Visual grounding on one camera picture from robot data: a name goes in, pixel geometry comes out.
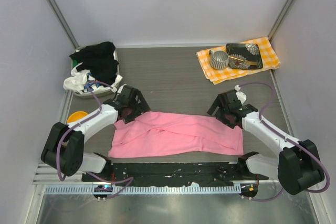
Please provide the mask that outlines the pink t shirt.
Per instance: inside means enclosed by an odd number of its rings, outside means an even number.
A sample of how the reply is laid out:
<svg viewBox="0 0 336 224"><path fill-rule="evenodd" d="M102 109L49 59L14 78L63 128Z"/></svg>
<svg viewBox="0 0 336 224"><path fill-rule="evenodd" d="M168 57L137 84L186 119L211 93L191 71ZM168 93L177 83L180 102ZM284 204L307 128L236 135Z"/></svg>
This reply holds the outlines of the pink t shirt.
<svg viewBox="0 0 336 224"><path fill-rule="evenodd" d="M138 158L188 152L243 155L243 133L210 116L146 112L118 121L108 157Z"/></svg>

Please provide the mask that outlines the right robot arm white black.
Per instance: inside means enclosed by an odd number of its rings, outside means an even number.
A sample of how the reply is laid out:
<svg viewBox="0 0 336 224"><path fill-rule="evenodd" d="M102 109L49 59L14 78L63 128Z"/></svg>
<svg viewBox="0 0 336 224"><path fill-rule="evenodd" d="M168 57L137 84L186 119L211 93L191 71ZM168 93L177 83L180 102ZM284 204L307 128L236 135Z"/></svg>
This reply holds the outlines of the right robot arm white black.
<svg viewBox="0 0 336 224"><path fill-rule="evenodd" d="M277 156L267 158L258 153L248 154L237 166L242 179L255 174L280 182L282 188L296 195L320 183L328 183L316 145L311 140L301 141L275 127L251 104L245 104L246 95L237 90L219 94L207 113L220 122L236 126L262 141Z"/></svg>

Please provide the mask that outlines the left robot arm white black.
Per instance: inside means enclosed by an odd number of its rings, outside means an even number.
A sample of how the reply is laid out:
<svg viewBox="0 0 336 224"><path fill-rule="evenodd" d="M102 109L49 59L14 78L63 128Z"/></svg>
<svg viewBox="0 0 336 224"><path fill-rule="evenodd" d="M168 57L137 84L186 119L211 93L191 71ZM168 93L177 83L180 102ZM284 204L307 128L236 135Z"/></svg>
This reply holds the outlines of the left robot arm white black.
<svg viewBox="0 0 336 224"><path fill-rule="evenodd" d="M57 170L60 181L77 172L107 181L112 174L111 162L105 156L86 153L85 142L109 125L118 121L128 124L150 111L142 92L126 84L104 102L93 97L98 103L96 110L69 124L55 123L48 135L41 161Z"/></svg>

